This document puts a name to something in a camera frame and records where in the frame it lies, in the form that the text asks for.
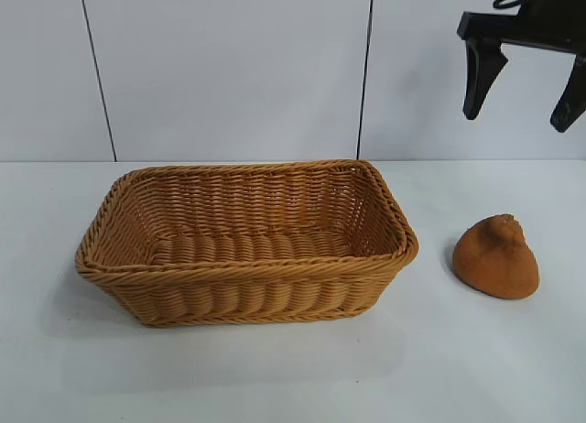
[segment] woven basket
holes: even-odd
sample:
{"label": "woven basket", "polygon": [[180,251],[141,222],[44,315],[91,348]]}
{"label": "woven basket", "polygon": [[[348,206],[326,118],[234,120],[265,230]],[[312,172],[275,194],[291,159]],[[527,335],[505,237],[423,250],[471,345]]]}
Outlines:
{"label": "woven basket", "polygon": [[363,161],[146,168],[76,255],[143,324],[335,320],[371,308],[418,242]]}

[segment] wicker basket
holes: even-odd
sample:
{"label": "wicker basket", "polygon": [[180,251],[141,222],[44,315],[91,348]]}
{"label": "wicker basket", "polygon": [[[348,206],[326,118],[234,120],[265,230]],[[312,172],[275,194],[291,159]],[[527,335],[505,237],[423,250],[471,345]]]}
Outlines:
{"label": "wicker basket", "polygon": [[418,242],[363,161],[146,168],[76,255],[143,324],[335,320],[371,308]]}

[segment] basket rim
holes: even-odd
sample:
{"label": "basket rim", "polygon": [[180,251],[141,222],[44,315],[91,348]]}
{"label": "basket rim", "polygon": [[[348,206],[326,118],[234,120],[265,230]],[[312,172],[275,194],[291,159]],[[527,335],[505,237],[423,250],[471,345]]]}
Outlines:
{"label": "basket rim", "polygon": [[[386,212],[390,217],[393,217],[397,224],[400,225],[401,230],[398,233],[399,246],[390,253],[383,255],[369,255],[369,256],[318,256],[310,258],[290,258],[290,259],[267,259],[255,261],[209,261],[209,262],[195,262],[186,264],[165,264],[165,265],[123,265],[123,266],[105,266],[92,260],[92,247],[98,242],[100,233],[105,223],[113,217],[111,211],[106,211],[106,207],[111,206],[117,201],[124,188],[136,180],[151,177],[153,174],[162,175],[173,172],[174,170],[184,171],[185,168],[193,170],[193,172],[205,173],[211,172],[216,174],[240,172],[258,173],[262,171],[279,171],[294,169],[325,169],[332,167],[344,168],[363,168],[371,180],[375,192],[386,203]],[[380,267],[387,267],[389,265],[397,265],[400,267],[408,265],[418,253],[418,240],[412,228],[407,222],[407,217],[401,211],[398,203],[393,198],[385,180],[380,172],[368,161],[365,160],[318,160],[306,162],[292,162],[292,163],[267,163],[267,164],[234,164],[234,165],[171,165],[164,167],[147,167],[130,171],[118,179],[111,187],[110,192],[104,199],[98,213],[83,236],[83,240],[76,253],[75,262],[78,271],[87,279],[91,279],[92,274],[106,274],[110,277],[129,277],[132,275],[144,275],[157,273],[161,276],[165,274],[176,274],[177,272],[190,272],[194,277],[196,274],[207,275],[212,271],[225,273],[230,269],[245,270],[245,269],[267,269],[280,267],[286,269],[294,266],[312,266],[316,272],[320,268],[331,270],[331,265],[344,264],[344,273],[356,272],[358,270],[365,270],[365,267],[376,270]]]}

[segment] basket bottom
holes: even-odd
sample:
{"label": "basket bottom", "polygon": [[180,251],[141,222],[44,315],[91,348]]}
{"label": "basket bottom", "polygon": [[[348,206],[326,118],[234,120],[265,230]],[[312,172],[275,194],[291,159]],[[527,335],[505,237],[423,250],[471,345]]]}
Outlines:
{"label": "basket bottom", "polygon": [[352,254],[350,242],[342,233],[311,227],[289,232],[177,235],[158,240],[150,264],[286,260]]}
{"label": "basket bottom", "polygon": [[174,320],[152,320],[145,321],[141,320],[143,325],[147,327],[155,328],[167,328],[167,327],[178,327],[178,326],[189,326],[189,325],[213,325],[213,324],[268,324],[271,322],[315,322],[318,320],[340,320],[344,318],[353,318],[358,316],[365,311],[369,310],[373,305],[362,307],[353,311],[345,311],[343,309],[333,309],[331,311],[324,311],[319,314],[298,314],[298,315],[270,315],[266,317],[254,317],[250,315],[246,316],[231,316],[222,315],[221,317],[214,318],[202,318],[195,317],[193,315],[187,315],[183,318],[176,318]]}

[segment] white wall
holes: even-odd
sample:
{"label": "white wall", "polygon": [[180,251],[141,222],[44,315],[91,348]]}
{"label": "white wall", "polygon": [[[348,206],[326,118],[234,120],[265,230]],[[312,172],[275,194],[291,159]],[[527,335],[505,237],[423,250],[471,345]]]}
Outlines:
{"label": "white wall", "polygon": [[370,0],[86,0],[121,160],[354,157]]}
{"label": "white wall", "polygon": [[0,0],[0,161],[112,160],[80,0]]}
{"label": "white wall", "polygon": [[477,121],[466,85],[463,11],[493,0],[374,0],[361,155],[372,159],[586,157],[586,116],[562,136],[549,117],[573,56],[504,47],[509,64]]}
{"label": "white wall", "polygon": [[[370,0],[86,0],[120,160],[354,157]],[[464,10],[374,0],[363,158],[585,158],[549,116],[573,57],[505,47],[465,120]],[[81,0],[0,0],[0,161],[112,160]]]}

